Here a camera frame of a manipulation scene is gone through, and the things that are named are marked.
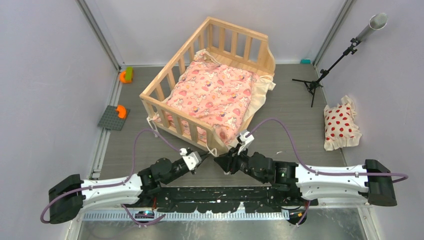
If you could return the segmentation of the pink unicorn print cushion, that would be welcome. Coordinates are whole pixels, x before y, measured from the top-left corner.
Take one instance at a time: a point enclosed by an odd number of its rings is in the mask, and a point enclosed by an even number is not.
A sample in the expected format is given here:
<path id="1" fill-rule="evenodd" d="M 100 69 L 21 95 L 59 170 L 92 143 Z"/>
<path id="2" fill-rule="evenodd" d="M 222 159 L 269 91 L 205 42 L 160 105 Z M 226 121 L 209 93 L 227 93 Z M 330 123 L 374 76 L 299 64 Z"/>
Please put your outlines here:
<path id="1" fill-rule="evenodd" d="M 237 135 L 249 126 L 274 87 L 271 75 L 220 63 L 202 49 L 171 84 L 169 96 L 157 79 L 140 98 L 152 129 L 220 155 L 237 144 Z"/>

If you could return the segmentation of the wooden slatted pet bed frame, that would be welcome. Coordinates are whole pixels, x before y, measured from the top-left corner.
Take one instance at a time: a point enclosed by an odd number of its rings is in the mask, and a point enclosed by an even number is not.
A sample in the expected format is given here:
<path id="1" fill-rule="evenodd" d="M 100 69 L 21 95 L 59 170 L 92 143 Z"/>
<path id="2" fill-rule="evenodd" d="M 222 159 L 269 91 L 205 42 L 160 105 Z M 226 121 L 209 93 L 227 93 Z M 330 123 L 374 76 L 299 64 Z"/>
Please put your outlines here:
<path id="1" fill-rule="evenodd" d="M 266 34 L 207 17 L 140 99 L 151 128 L 220 155 L 265 104 L 275 68 Z"/>

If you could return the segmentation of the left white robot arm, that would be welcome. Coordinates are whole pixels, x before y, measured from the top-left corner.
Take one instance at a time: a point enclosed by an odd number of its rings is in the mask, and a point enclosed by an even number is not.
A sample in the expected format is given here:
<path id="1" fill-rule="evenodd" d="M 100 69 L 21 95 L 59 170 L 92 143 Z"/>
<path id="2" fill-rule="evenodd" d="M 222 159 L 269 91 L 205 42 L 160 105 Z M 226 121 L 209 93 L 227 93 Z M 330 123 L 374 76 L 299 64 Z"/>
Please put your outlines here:
<path id="1" fill-rule="evenodd" d="M 167 185 L 187 173 L 194 173 L 210 154 L 189 151 L 172 162 L 160 158 L 150 167 L 129 176 L 106 180 L 81 179 L 72 174 L 48 191 L 49 203 L 40 220 L 45 224 L 61 224 L 73 220 L 79 213 L 102 207 L 148 207 L 162 185 Z"/>

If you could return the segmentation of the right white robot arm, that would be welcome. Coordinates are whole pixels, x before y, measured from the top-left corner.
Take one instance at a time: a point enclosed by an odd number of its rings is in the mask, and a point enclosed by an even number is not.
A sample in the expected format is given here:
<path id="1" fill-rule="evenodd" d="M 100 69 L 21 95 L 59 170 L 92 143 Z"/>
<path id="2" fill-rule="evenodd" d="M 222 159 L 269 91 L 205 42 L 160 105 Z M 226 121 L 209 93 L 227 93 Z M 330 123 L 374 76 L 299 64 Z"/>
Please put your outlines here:
<path id="1" fill-rule="evenodd" d="M 321 167 L 296 162 L 277 161 L 247 150 L 232 148 L 214 161 L 225 173 L 238 171 L 283 192 L 288 203 L 317 199 L 366 199 L 371 205 L 396 206 L 397 199 L 391 172 L 375 159 L 348 167 Z"/>

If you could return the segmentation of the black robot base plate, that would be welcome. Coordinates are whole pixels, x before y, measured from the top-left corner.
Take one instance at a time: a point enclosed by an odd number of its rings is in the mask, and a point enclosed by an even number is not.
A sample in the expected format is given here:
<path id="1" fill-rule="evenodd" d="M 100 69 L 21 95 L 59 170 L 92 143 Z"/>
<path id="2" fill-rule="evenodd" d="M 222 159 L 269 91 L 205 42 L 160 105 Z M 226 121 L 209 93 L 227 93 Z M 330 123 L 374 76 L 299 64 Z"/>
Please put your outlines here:
<path id="1" fill-rule="evenodd" d="M 163 187 L 153 194 L 142 193 L 128 208 L 156 207 L 160 213 L 234 213 L 243 206 L 246 213 L 276 213 L 304 207 L 307 200 L 293 191 L 268 186 Z"/>

